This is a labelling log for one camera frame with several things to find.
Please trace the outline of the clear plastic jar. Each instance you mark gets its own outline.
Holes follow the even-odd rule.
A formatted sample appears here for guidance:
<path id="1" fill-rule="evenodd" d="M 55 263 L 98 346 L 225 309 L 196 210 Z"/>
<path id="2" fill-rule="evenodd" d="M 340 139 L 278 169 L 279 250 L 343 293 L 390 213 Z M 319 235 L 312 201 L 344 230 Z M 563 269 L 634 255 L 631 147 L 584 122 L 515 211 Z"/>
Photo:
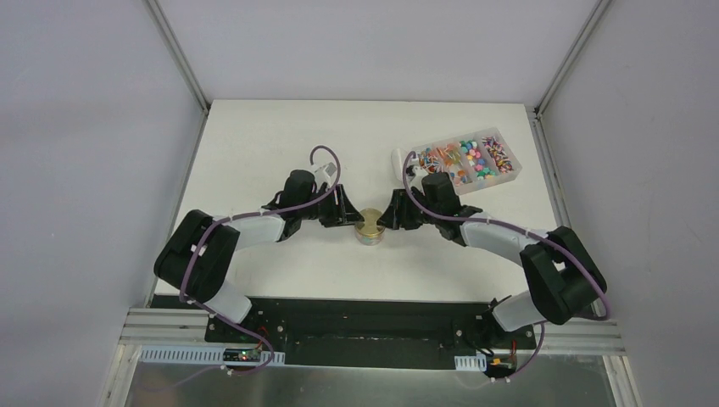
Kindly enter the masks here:
<path id="1" fill-rule="evenodd" d="M 358 242 L 365 246 L 376 246 L 380 244 L 384 237 L 384 229 L 380 228 L 376 231 L 365 231 L 364 229 L 354 229 L 354 235 Z"/>

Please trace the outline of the clear plastic scoop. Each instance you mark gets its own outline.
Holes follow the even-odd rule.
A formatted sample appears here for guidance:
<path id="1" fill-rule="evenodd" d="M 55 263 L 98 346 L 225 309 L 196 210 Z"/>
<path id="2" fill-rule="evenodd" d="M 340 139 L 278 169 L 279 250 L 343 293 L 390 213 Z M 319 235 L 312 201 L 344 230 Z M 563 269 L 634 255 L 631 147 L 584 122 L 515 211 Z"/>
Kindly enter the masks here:
<path id="1" fill-rule="evenodd" d="M 404 161 L 408 155 L 409 153 L 402 148 L 395 148 L 390 154 L 393 173 L 399 181 L 407 178 L 407 181 L 411 182 L 415 179 L 417 162 L 416 159 L 410 159 L 406 164 Z"/>

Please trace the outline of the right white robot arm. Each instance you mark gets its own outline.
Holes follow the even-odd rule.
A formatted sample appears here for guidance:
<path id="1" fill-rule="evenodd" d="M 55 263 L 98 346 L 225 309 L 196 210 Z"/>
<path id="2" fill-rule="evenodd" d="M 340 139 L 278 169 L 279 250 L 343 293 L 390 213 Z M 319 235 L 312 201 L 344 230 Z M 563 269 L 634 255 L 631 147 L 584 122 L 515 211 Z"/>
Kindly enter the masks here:
<path id="1" fill-rule="evenodd" d="M 606 300 L 606 280 L 577 234 L 566 226 L 533 231 L 462 204 L 449 176 L 431 174 L 421 187 L 396 189 L 378 220 L 387 229 L 414 230 L 425 224 L 466 248 L 479 248 L 519 265 L 527 290 L 498 301 L 479 316 L 482 339 L 500 348 L 521 327 L 562 325 L 596 300 Z"/>

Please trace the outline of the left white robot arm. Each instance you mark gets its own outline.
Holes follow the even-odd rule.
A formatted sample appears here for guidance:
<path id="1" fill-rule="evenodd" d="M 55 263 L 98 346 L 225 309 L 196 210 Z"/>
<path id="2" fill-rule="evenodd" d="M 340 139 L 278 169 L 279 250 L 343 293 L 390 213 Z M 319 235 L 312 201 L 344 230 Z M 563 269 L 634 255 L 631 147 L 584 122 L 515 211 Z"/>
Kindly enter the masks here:
<path id="1" fill-rule="evenodd" d="M 236 251 L 264 243 L 286 241 L 304 220 L 324 227 L 353 226 L 364 220 L 350 203 L 343 185 L 330 189 L 327 181 L 307 170 L 293 170 L 283 189 L 261 216 L 231 220 L 203 234 L 216 218 L 193 209 L 181 220 L 153 265 L 153 273 L 172 287 L 184 290 L 183 298 L 227 318 L 226 331 L 239 343 L 252 341 L 259 321 L 249 314 L 252 303 L 227 279 Z"/>

